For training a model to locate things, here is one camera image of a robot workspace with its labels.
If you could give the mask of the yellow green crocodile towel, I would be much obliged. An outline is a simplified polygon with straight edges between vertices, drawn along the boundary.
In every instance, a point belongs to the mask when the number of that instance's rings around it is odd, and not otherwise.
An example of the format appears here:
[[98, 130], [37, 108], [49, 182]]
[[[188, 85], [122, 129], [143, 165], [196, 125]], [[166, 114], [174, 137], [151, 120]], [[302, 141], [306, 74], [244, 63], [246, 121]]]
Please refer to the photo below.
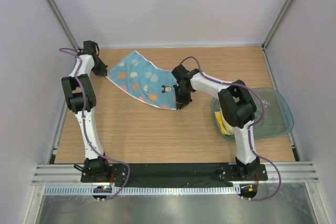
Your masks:
[[216, 122], [219, 126], [219, 130], [223, 135], [234, 135], [234, 129], [231, 125], [229, 125], [222, 114], [222, 111], [215, 112]]

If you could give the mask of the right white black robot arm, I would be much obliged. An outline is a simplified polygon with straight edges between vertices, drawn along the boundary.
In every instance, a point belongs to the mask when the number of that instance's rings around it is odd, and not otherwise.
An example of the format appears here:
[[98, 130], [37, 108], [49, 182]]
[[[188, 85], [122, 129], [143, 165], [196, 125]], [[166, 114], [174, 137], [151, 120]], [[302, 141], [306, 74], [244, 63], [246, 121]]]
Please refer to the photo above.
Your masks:
[[191, 93], [202, 91], [217, 98], [224, 120], [233, 127], [237, 147], [236, 173], [248, 180], [254, 176], [260, 158], [253, 153], [253, 133], [248, 127], [253, 124], [257, 107], [245, 83], [237, 80], [226, 82], [206, 75], [198, 69], [186, 70], [179, 65], [172, 70], [177, 84], [174, 86], [176, 108], [182, 109], [192, 102]]

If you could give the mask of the blue cartoon mouse towel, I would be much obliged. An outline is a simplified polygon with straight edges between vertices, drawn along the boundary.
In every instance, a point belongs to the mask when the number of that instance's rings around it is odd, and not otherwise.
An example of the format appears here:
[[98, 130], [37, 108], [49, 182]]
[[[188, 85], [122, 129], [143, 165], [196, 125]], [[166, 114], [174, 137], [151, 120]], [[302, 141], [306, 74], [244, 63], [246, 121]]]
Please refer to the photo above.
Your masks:
[[159, 109], [176, 110], [176, 79], [137, 51], [131, 52], [107, 73], [107, 78], [129, 96]]

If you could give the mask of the teal transparent plastic tub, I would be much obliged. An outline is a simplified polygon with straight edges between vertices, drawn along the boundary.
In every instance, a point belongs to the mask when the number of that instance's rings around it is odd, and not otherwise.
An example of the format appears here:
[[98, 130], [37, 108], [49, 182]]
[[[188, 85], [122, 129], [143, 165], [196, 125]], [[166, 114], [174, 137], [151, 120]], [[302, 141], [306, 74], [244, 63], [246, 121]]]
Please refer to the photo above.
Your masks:
[[[294, 120], [283, 96], [271, 88], [256, 88], [254, 90], [260, 95], [265, 104], [263, 120], [256, 126], [253, 126], [255, 142], [264, 138], [287, 135], [291, 132], [294, 126]], [[255, 121], [257, 121], [262, 114], [262, 107], [259, 99], [253, 93], [251, 93], [251, 97], [257, 106], [257, 112], [255, 113]], [[211, 101], [211, 114], [216, 129], [222, 138], [230, 142], [235, 142], [234, 135], [225, 135], [222, 133], [220, 123], [217, 122], [215, 112], [219, 112], [220, 107], [219, 100], [213, 98]]]

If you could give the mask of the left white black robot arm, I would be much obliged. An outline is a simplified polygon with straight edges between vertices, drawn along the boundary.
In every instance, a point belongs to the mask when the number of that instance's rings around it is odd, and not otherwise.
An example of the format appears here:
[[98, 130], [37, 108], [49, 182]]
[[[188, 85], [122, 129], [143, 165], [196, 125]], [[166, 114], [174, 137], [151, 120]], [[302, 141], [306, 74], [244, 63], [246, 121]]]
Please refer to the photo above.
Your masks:
[[111, 169], [99, 139], [95, 122], [97, 99], [89, 77], [96, 64], [94, 60], [94, 56], [88, 53], [76, 55], [74, 69], [61, 79], [61, 85], [66, 105], [80, 126], [85, 147], [83, 167], [76, 165], [75, 168], [82, 172], [83, 182], [106, 182], [111, 177]]

